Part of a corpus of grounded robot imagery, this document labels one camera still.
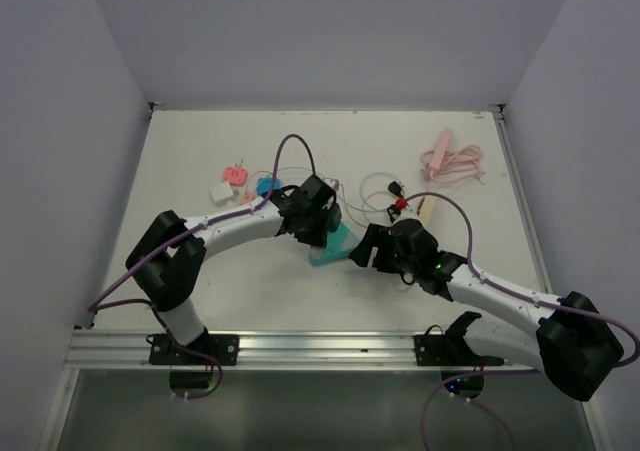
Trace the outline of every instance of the black connector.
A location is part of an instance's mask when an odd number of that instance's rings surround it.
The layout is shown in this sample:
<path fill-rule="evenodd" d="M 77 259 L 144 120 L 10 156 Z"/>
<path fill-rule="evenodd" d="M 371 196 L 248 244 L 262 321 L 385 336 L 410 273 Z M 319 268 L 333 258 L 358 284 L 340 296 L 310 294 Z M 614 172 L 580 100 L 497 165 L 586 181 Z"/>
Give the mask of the black connector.
<path fill-rule="evenodd" d="M 397 181 L 391 181 L 391 183 L 389 183 L 389 186 L 387 187 L 387 189 L 396 198 L 404 197 L 404 189 L 402 189 L 402 186 Z"/>

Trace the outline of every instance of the blue object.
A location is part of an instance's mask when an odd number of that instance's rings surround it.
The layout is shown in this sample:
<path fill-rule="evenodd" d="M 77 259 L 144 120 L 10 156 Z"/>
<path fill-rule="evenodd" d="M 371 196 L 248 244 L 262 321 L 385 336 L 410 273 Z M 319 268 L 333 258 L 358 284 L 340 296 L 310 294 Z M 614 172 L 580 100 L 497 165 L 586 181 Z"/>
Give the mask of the blue object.
<path fill-rule="evenodd" d="M 271 186 L 271 178 L 260 178 L 258 180 L 258 184 L 256 186 L 256 194 L 261 196 L 267 191 L 269 191 L 269 187 Z M 273 189 L 280 189 L 282 187 L 282 181 L 276 178 L 276 184 L 273 186 Z"/>
<path fill-rule="evenodd" d="M 341 222 L 335 232 L 327 235 L 326 248 L 309 252 L 309 263 L 311 263 L 311 266 L 322 266 L 339 259 L 348 258 L 349 253 L 355 249 L 358 242 L 358 238 Z"/>

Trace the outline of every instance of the white wall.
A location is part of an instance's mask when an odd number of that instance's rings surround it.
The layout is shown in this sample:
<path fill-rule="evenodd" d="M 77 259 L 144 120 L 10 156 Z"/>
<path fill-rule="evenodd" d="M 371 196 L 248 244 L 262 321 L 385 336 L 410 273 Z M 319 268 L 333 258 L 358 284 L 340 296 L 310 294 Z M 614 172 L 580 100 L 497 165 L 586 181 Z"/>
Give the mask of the white wall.
<path fill-rule="evenodd" d="M 512 93 L 564 0 L 97 0 L 174 108 L 481 108 Z"/>
<path fill-rule="evenodd" d="M 22 451 L 101 285 L 147 115 L 94 0 L 0 0 L 0 29 L 0 448 Z"/>
<path fill-rule="evenodd" d="M 568 0 L 507 107 L 555 291 L 587 294 L 636 331 L 638 16 L 640 0 Z M 615 370 L 596 395 L 619 450 L 640 447 L 639 373 Z"/>

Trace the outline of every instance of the metal bracket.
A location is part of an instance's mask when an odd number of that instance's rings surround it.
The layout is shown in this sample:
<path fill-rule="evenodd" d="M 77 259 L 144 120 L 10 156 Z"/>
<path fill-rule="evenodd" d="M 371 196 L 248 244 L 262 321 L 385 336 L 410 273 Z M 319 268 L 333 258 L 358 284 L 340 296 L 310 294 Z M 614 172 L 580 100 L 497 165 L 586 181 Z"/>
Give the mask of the metal bracket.
<path fill-rule="evenodd" d="M 147 336 L 151 345 L 149 364 L 156 366 L 192 366 L 205 364 L 201 359 L 177 350 L 166 334 Z M 237 334 L 210 334 L 206 347 L 222 366 L 235 366 L 238 359 L 240 337 Z"/>
<path fill-rule="evenodd" d="M 442 340 L 442 346 L 436 346 L 435 349 L 444 349 L 445 340 L 448 339 L 444 334 L 429 335 L 418 334 L 413 337 L 413 350 L 416 354 L 416 365 L 418 366 L 502 366 L 504 359 L 493 356 L 476 356 L 474 354 L 462 354 L 453 357 L 447 353 L 434 353 L 433 340 Z"/>

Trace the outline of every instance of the red object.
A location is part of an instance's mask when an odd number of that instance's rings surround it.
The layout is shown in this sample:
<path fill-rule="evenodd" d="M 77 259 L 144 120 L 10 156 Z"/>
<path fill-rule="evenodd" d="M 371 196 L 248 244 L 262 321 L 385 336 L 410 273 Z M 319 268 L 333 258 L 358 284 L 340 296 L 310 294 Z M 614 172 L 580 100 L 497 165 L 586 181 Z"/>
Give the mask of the red object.
<path fill-rule="evenodd" d="M 396 208 L 404 209 L 406 207 L 407 207 L 407 200 L 404 198 L 398 198 L 398 200 L 396 201 Z"/>
<path fill-rule="evenodd" d="M 228 168 L 224 168 L 222 181 L 226 181 L 231 186 L 244 186 L 244 183 L 247 182 L 248 174 L 249 173 L 245 168 L 240 166 L 230 166 Z"/>

